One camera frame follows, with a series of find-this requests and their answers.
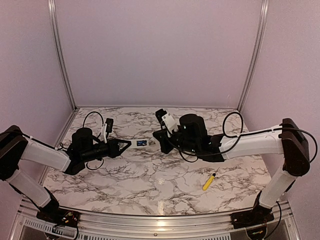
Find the yellow handled screwdriver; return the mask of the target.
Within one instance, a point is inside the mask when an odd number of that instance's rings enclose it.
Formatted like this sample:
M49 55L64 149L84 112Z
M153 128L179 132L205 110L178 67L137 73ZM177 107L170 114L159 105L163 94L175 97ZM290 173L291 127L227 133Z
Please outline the yellow handled screwdriver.
M212 182L215 180L217 173L219 171L220 168L218 168L214 173L211 174L211 176L207 179L207 181L205 182L205 184L202 186L202 190L206 191L210 185L212 184Z

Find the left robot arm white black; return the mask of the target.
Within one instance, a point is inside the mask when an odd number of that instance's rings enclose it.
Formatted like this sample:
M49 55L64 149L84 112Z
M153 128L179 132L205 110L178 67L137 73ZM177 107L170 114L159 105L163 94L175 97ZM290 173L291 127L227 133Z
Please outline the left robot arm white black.
M101 141L90 128L82 127L72 135L69 147L63 150L34 139L12 125L0 134L0 179L31 200L38 208L39 219L76 227L79 212L60 208L54 195L23 172L19 162L38 163L74 176L86 167L86 163L105 157L116 158L131 144L129 140L116 138Z

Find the white remote control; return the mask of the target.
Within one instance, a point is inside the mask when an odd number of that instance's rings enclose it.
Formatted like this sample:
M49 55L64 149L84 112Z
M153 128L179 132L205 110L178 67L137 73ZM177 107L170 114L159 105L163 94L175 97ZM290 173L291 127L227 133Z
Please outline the white remote control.
M149 149L156 145L153 140L150 139L131 139L131 145L128 149Z

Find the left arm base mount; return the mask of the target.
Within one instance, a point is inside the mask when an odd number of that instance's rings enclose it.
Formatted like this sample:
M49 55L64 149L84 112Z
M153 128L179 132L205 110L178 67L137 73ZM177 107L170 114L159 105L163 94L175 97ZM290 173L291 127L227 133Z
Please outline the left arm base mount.
M67 226L76 228L80 213L74 210L60 208L57 200L50 200L44 207L39 207L36 217L55 224L56 226Z

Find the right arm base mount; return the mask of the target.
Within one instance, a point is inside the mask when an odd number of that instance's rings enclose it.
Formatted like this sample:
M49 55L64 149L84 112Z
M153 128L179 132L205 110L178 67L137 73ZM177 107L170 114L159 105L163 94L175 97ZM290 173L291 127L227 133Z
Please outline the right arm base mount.
M256 196L253 208L250 210L234 212L230 215L231 224L234 229L251 227L259 224L266 224L275 219L272 208L265 208L260 205L262 191Z

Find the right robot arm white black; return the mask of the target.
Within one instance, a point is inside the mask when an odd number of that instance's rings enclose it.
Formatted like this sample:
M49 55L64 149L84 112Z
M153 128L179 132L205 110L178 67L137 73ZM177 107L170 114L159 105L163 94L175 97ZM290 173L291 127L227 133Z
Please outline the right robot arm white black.
M153 132L153 137L159 141L164 154L176 149L181 157L195 157L209 163L253 155L283 155L283 165L256 197L253 209L247 214L252 224L260 223L267 216L295 180L308 173L314 160L309 153L308 132L298 128L290 118L263 130L209 135L204 119L194 113L185 114L178 121L163 109L155 116L161 129Z

